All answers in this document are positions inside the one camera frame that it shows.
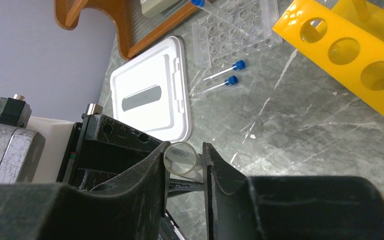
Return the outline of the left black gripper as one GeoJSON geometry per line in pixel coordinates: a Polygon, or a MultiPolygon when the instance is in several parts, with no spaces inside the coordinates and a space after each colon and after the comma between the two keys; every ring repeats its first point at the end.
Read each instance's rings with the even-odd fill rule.
{"type": "MultiPolygon", "coordinates": [[[[162,140],[104,114],[84,115],[71,126],[56,185],[70,192],[86,192],[147,158],[162,140]]],[[[171,178],[168,198],[203,192],[204,184],[171,178]]]]}

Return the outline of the large clear glass test tube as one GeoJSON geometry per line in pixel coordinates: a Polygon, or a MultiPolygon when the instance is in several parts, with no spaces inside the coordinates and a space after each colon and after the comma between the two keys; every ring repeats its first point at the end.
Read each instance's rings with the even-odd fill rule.
{"type": "Polygon", "coordinates": [[[195,148],[187,142],[171,143],[163,154],[166,170],[178,177],[202,182],[202,160],[195,148]]]}

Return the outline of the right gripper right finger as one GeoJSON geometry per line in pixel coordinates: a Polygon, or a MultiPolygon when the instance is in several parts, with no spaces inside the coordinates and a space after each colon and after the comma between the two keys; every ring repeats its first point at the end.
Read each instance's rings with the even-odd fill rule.
{"type": "Polygon", "coordinates": [[[210,240],[384,240],[384,198],[359,176],[246,176],[202,145],[210,240]]]}

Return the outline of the blue capped test tube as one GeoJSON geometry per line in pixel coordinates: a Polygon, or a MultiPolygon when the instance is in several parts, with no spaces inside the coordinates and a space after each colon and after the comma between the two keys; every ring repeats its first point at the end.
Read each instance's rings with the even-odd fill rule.
{"type": "Polygon", "coordinates": [[[207,77],[203,78],[202,81],[203,82],[210,82],[210,81],[216,80],[218,78],[221,78],[223,76],[226,76],[229,73],[243,70],[246,67],[247,67],[246,62],[241,59],[241,60],[233,63],[231,67],[223,69],[223,70],[221,70],[221,71],[219,71],[217,73],[214,73],[214,74],[212,74],[210,76],[207,76],[207,77]]]}

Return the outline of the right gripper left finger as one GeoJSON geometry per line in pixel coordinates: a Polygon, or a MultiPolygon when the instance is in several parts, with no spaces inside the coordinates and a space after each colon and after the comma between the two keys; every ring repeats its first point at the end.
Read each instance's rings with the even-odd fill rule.
{"type": "Polygon", "coordinates": [[[90,191],[62,183],[0,184],[0,240],[156,240],[167,194],[162,142],[90,191]]]}

